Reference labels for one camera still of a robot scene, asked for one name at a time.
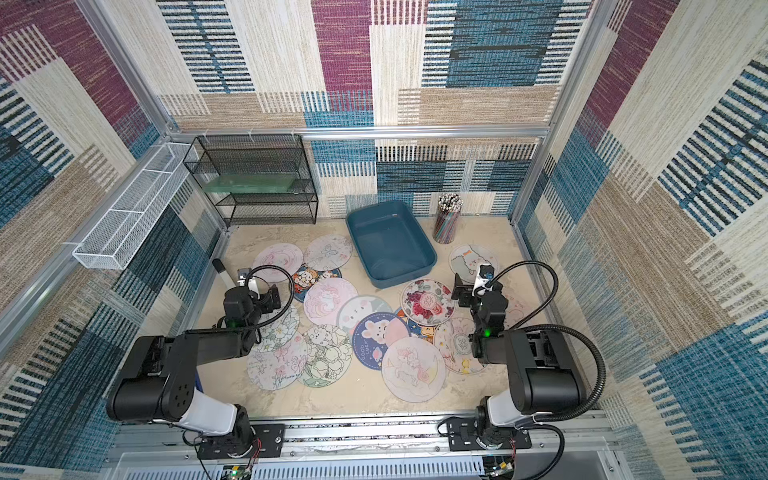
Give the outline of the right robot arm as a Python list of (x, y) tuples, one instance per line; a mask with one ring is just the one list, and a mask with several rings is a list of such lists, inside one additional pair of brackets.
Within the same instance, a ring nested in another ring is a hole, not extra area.
[(463, 336), (470, 358), (480, 365), (506, 367), (508, 388), (484, 397), (472, 424), (459, 427), (469, 448), (509, 448), (538, 414), (561, 417), (576, 412), (589, 398), (565, 339), (549, 325), (533, 330), (506, 329), (508, 301), (498, 285), (485, 290), (488, 274), (470, 284), (455, 276), (451, 298), (471, 314)]

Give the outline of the green flower outline coaster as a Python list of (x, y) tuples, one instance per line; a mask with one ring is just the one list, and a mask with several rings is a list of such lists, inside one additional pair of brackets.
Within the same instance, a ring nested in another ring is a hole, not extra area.
[(307, 362), (299, 378), (309, 388), (323, 388), (337, 382), (351, 365), (353, 349), (350, 337), (340, 327), (316, 325), (304, 339)]

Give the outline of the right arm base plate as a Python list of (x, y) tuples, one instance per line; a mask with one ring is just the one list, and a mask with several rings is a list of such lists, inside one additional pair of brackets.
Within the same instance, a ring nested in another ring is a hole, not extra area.
[(530, 449), (530, 436), (520, 429), (484, 424), (475, 418), (450, 416), (437, 426), (451, 451)]

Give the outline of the pale pink unicorn coaster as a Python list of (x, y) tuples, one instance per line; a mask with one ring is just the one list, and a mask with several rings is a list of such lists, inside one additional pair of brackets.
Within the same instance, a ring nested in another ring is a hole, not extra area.
[(381, 373), (389, 391), (409, 403), (426, 402), (437, 396), (447, 377), (439, 350), (418, 337), (402, 338), (389, 347)]

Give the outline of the navy bunny coaster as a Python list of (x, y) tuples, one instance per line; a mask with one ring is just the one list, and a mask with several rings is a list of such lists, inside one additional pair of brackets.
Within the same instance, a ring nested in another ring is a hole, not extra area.
[(407, 324), (402, 318), (391, 312), (376, 312), (356, 325), (352, 348), (356, 358), (365, 367), (380, 371), (389, 347), (409, 336)]

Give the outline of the green bunny coaster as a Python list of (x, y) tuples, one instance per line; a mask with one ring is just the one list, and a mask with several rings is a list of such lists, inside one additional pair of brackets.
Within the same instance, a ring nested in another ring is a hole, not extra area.
[(358, 295), (348, 300), (339, 310), (336, 325), (350, 333), (365, 317), (377, 312), (393, 310), (388, 302), (375, 295)]

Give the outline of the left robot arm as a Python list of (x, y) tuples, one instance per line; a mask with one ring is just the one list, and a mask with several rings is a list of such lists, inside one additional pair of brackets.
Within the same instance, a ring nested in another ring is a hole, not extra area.
[(198, 390), (197, 368), (248, 356), (262, 342), (262, 330), (284, 316), (293, 299), (290, 294), (282, 300), (276, 286), (264, 294), (236, 286), (225, 292), (225, 316), (216, 327), (137, 338), (110, 391), (108, 417), (194, 432), (203, 447), (222, 456), (253, 452), (256, 434), (247, 409)]

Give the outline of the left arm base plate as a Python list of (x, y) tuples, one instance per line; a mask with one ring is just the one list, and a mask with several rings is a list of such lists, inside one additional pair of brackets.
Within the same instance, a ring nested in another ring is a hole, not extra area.
[(204, 436), (198, 446), (201, 460), (277, 458), (283, 448), (285, 424), (251, 425), (244, 433)]

